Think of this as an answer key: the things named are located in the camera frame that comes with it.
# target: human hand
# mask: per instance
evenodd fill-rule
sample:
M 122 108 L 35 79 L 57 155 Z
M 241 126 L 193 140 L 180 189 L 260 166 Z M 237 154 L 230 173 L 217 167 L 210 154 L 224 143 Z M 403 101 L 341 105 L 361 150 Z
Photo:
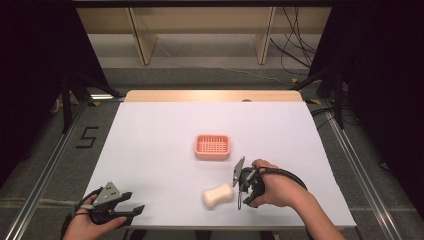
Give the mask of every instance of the human hand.
M 256 168 L 278 168 L 262 159 L 253 161 L 252 165 Z M 289 206 L 293 208 L 296 200 L 306 197 L 309 194 L 308 191 L 297 182 L 282 175 L 264 174 L 262 175 L 262 180 L 265 184 L 265 193 L 253 199 L 250 203 L 252 207 L 258 207 L 268 203 L 278 207 Z
M 97 195 L 92 195 L 84 204 L 91 204 L 96 197 Z M 72 219 L 63 237 L 64 240 L 94 240 L 112 229 L 121 226 L 127 220 L 126 217 L 119 217 L 105 224 L 97 225 L 91 221 L 87 213 L 87 209 L 78 209 L 76 214 L 79 215 L 75 215 Z

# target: white table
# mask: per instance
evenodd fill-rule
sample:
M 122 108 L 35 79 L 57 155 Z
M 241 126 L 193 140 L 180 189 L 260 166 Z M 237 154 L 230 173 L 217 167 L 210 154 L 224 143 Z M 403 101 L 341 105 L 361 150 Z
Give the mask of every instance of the white table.
M 194 141 L 201 133 L 228 134 L 230 158 L 196 159 Z M 202 192 L 231 183 L 233 168 L 242 156 L 246 157 L 245 166 L 262 158 L 295 173 L 336 226 L 356 226 L 308 108 L 297 100 L 121 103 L 86 194 L 108 181 L 121 192 L 133 192 L 132 198 L 120 203 L 117 210 L 145 204 L 144 212 L 133 220 L 136 228 L 303 227 L 290 208 L 268 205 L 254 209 L 243 205 L 238 210 L 237 193 L 231 202 L 212 210 L 204 206 Z

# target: aluminum rail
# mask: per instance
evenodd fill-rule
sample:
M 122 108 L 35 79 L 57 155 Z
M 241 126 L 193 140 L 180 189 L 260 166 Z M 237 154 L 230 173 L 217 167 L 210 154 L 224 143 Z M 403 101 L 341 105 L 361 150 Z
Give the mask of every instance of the aluminum rail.
M 322 100 L 322 103 L 324 107 L 331 107 L 330 103 L 326 99 Z M 387 239 L 403 239 L 402 235 L 400 234 L 400 231 L 396 227 L 392 215 L 387 210 L 383 200 L 378 195 L 374 185 L 372 184 L 371 179 L 365 171 L 345 131 L 339 128 L 337 122 L 334 120 L 334 116 L 332 115 L 332 113 L 327 112 L 327 117 L 330 121 L 331 128 L 333 129 L 337 140 L 339 141 L 346 155 L 346 158 L 349 161 L 353 172 L 355 173 L 359 185 L 361 186 L 362 191 L 364 192 L 364 195 L 368 200 L 368 203 L 371 209 L 373 210 L 384 235 Z
M 50 156 L 49 160 L 46 163 L 46 166 L 43 169 L 43 172 L 37 180 L 37 183 L 35 184 L 28 198 L 26 199 L 18 216 L 13 221 L 9 233 L 6 237 L 7 240 L 15 240 L 22 238 L 32 216 L 34 215 L 35 210 L 37 209 L 38 202 L 41 199 L 41 196 L 47 188 L 48 183 L 50 182 L 50 179 L 53 176 L 60 162 L 60 159 L 66 149 L 69 138 L 72 136 L 72 133 L 75 129 L 75 125 L 77 124 L 80 116 L 82 115 L 86 107 L 87 102 L 80 102 L 78 104 L 78 107 L 73 116 L 74 121 L 72 121 L 72 124 L 69 127 L 68 131 L 60 136 L 52 155 Z

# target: wrist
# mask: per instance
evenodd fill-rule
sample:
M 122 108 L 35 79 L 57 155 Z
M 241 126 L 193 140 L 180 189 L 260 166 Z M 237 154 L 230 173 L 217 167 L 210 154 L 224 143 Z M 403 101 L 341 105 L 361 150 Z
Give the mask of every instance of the wrist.
M 314 195 L 304 189 L 301 189 L 293 196 L 289 207 L 293 208 L 299 214 L 302 209 L 307 206 L 310 206 L 314 202 L 316 202 Z

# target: hand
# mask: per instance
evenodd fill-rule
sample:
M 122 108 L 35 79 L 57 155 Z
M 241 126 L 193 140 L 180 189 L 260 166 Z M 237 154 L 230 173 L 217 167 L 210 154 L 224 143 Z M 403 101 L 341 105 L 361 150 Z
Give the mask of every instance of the hand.
M 262 160 L 257 159 L 253 161 L 253 166 L 260 168 L 278 168 L 277 166 Z M 268 203 L 278 207 L 294 207 L 295 201 L 300 197 L 307 197 L 309 195 L 302 186 L 288 177 L 276 174 L 264 174 L 262 180 L 265 184 L 265 193 L 256 197 L 250 204 L 252 207 L 258 207 L 262 204 Z
M 257 168 L 278 168 L 262 159 L 253 161 L 252 165 Z M 251 202 L 252 207 L 265 203 L 278 207 L 289 206 L 299 214 L 313 239 L 344 239 L 315 197 L 297 182 L 276 174 L 264 174 L 262 180 L 265 184 L 265 193 Z
M 93 195 L 88 198 L 84 204 L 91 204 L 97 195 Z M 76 212 L 78 213 L 88 213 L 87 209 L 80 208 Z M 121 226 L 127 220 L 126 217 L 119 217 L 112 219 L 111 221 L 97 225 L 93 223 L 88 216 L 88 214 L 79 214 L 75 215 L 71 223 L 66 230 L 64 240 L 94 240 L 99 238 L 101 235 Z

